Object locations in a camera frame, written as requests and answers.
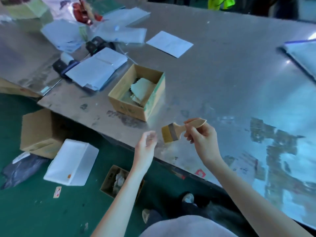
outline neon yellow vest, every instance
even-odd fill
[[[227,9],[235,5],[235,0],[209,0],[208,9],[219,10],[222,3],[224,4],[224,9]]]

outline paint brush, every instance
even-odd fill
[[[199,128],[204,125],[206,120],[204,119],[196,119],[194,121],[189,122],[188,124]],[[166,125],[161,128],[161,133],[163,137],[163,141],[165,143],[170,143],[173,141],[177,141],[180,139],[182,132],[186,131],[186,127],[184,125],[178,125],[177,123],[171,123],[170,125]]]

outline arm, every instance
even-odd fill
[[[121,190],[101,219],[91,237],[123,237],[130,219],[139,185],[154,157],[157,135],[145,132],[135,147],[132,169]]]
[[[195,129],[185,122],[184,136],[194,143],[204,165],[215,175],[233,202],[260,237],[312,236],[294,220],[276,209],[248,183],[238,177],[223,161],[219,153],[217,134],[213,127],[204,124]]]

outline white box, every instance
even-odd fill
[[[49,165],[44,180],[64,185],[85,185],[99,149],[86,142],[66,139]]]

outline white shirt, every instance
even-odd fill
[[[148,227],[140,237],[237,237],[221,225],[197,215],[185,215],[177,219],[164,220]]]

